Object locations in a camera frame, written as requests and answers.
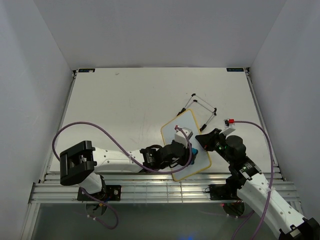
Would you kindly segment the blue label sticker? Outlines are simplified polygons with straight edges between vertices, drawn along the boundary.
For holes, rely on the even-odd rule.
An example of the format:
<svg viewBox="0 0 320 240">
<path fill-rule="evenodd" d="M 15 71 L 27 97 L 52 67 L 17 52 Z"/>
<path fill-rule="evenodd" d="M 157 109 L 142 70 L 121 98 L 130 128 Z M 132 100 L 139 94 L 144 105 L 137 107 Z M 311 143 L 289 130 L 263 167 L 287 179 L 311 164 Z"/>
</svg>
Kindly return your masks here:
<svg viewBox="0 0 320 240">
<path fill-rule="evenodd" d="M 241 67 L 227 67 L 227 72 L 244 72 L 244 69 Z"/>
<path fill-rule="evenodd" d="M 95 70 L 95 68 L 80 68 L 78 73 L 94 73 Z"/>
</svg>

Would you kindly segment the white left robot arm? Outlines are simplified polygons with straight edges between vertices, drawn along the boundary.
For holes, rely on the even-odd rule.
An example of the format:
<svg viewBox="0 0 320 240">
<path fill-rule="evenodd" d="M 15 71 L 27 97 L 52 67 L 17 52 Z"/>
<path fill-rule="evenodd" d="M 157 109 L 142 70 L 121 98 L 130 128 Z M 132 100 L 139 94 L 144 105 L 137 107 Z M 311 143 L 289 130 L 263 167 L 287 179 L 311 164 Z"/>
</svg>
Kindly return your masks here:
<svg viewBox="0 0 320 240">
<path fill-rule="evenodd" d="M 165 146 L 151 145 L 128 153 L 94 147 L 85 140 L 60 153 L 60 184 L 78 185 L 100 200 L 106 195 L 106 187 L 99 172 L 150 173 L 184 167 L 194 164 L 198 152 L 174 140 Z"/>
</svg>

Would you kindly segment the blue whiteboard eraser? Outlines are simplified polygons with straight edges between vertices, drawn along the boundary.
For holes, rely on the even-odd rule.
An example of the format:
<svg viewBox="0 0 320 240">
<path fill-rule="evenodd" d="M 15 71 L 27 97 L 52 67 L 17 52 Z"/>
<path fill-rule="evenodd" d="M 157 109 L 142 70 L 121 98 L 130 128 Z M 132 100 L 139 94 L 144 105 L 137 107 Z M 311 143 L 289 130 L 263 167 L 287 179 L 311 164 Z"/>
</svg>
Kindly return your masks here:
<svg viewBox="0 0 320 240">
<path fill-rule="evenodd" d="M 192 152 L 192 157 L 191 157 L 190 164 L 193 165 L 195 163 L 195 159 L 199 151 L 196 148 L 192 148 L 191 152 Z"/>
</svg>

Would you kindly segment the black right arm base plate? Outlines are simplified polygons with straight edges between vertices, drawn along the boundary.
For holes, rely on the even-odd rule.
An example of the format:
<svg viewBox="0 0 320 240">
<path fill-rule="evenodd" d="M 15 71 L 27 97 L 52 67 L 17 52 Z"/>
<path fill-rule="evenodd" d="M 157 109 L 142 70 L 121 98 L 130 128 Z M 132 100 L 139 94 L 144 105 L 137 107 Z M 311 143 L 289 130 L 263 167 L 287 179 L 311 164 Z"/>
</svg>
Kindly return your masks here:
<svg viewBox="0 0 320 240">
<path fill-rule="evenodd" d="M 239 200 L 237 197 L 237 189 L 229 184 L 210 184 L 209 195 L 212 201 L 214 200 Z"/>
</svg>

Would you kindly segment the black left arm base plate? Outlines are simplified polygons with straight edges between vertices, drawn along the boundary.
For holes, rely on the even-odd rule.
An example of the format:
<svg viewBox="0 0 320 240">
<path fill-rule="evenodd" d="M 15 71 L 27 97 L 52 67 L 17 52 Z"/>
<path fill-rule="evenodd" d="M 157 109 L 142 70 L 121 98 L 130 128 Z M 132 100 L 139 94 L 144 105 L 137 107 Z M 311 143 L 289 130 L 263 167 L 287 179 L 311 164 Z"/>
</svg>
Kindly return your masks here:
<svg viewBox="0 0 320 240">
<path fill-rule="evenodd" d="M 100 200 L 100 201 L 120 201 L 121 200 L 121 193 L 122 193 L 122 186 L 121 185 L 106 185 L 105 189 L 91 194 L 92 197 Z M 85 195 L 81 189 L 78 189 L 77 198 L 78 201 L 88 202 L 93 201 L 92 198 Z"/>
</svg>

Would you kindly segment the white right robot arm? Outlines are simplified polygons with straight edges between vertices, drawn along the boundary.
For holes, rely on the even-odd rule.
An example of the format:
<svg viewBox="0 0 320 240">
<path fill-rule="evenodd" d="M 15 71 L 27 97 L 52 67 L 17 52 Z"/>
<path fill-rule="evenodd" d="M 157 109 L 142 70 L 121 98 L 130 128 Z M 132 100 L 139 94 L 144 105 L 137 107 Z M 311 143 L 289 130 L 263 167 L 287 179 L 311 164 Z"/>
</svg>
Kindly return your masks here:
<svg viewBox="0 0 320 240">
<path fill-rule="evenodd" d="M 207 152 L 216 152 L 228 164 L 231 177 L 226 180 L 226 194 L 240 198 L 260 216 L 279 240 L 318 240 L 320 225 L 293 209 L 272 187 L 259 167 L 247 156 L 243 139 L 226 136 L 215 128 L 207 134 L 197 135 L 196 140 Z"/>
</svg>

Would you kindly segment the aluminium frame rails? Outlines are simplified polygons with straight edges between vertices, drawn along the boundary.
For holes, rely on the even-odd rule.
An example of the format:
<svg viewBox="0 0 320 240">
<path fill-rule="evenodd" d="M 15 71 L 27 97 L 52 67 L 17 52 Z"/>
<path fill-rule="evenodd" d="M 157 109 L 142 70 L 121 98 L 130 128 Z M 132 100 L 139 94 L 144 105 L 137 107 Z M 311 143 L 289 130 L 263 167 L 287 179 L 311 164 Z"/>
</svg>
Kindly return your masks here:
<svg viewBox="0 0 320 240">
<path fill-rule="evenodd" d="M 244 119 L 262 125 L 249 71 L 227 72 L 222 68 L 201 67 L 140 67 L 140 68 L 82 68 L 75 70 L 70 92 L 61 117 L 60 127 L 77 121 L 97 124 L 114 137 L 126 150 L 163 144 L 161 127 L 174 119 L 191 94 L 196 93 L 217 108 L 217 116 L 204 132 L 222 128 L 225 118 Z M 264 134 L 255 126 L 241 123 L 236 133 L 244 137 L 255 163 L 270 178 L 271 160 Z M 93 126 L 71 126 L 57 137 L 56 149 L 91 140 L 94 146 L 115 150 L 116 145 Z M 222 184 L 227 179 L 227 163 L 209 153 L 211 166 L 181 181 L 169 174 L 111 173 L 102 171 L 106 182 L 123 188 L 120 204 L 208 204 L 204 192 L 207 184 Z M 47 172 L 31 192 L 32 204 L 76 203 L 77 186 L 58 183 L 58 160 L 50 155 Z M 292 182 L 281 180 L 277 159 L 274 160 L 274 187 L 293 209 L 303 214 L 300 198 Z"/>
</svg>

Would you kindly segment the yellow framed small whiteboard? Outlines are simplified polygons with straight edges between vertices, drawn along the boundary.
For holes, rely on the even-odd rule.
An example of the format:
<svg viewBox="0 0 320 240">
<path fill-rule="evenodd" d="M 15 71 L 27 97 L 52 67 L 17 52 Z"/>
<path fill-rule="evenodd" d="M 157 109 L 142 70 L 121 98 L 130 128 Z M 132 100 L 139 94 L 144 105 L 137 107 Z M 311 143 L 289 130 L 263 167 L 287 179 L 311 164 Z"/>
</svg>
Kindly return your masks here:
<svg viewBox="0 0 320 240">
<path fill-rule="evenodd" d="M 161 127 L 160 131 L 164 145 L 168 145 L 173 140 L 175 140 L 176 126 L 184 129 L 184 131 L 185 129 L 187 129 L 189 132 L 192 132 L 192 136 L 190 137 L 189 141 L 191 143 L 191 146 L 194 149 L 198 150 L 198 153 L 194 160 L 194 164 L 191 164 L 183 170 L 172 174 L 173 180 L 179 182 L 183 179 L 186 179 L 192 175 L 208 169 L 212 165 L 212 160 L 209 153 L 202 148 L 202 146 L 195 138 L 195 136 L 201 135 L 201 132 L 195 115 L 191 109 L 187 109 L 179 116 L 176 116 L 174 119 Z"/>
</svg>

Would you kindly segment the blue label sticker left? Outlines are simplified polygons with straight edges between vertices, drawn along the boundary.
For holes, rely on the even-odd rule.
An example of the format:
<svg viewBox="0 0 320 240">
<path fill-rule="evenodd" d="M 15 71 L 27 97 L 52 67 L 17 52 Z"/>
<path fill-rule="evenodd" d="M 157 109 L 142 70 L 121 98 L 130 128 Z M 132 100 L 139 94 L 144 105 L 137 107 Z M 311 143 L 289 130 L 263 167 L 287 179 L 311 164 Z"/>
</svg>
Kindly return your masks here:
<svg viewBox="0 0 320 240">
<path fill-rule="evenodd" d="M 94 73 L 95 70 L 95 68 L 80 68 L 78 73 Z"/>
</svg>

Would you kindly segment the blue label sticker right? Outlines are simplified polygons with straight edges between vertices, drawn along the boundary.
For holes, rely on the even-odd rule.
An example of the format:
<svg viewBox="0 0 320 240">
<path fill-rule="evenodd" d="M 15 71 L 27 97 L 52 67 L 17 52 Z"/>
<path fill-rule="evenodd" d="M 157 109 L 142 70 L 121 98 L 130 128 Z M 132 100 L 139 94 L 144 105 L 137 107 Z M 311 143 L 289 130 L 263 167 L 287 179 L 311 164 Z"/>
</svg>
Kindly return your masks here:
<svg viewBox="0 0 320 240">
<path fill-rule="evenodd" d="M 227 67 L 227 72 L 244 72 L 244 69 L 241 67 Z"/>
</svg>

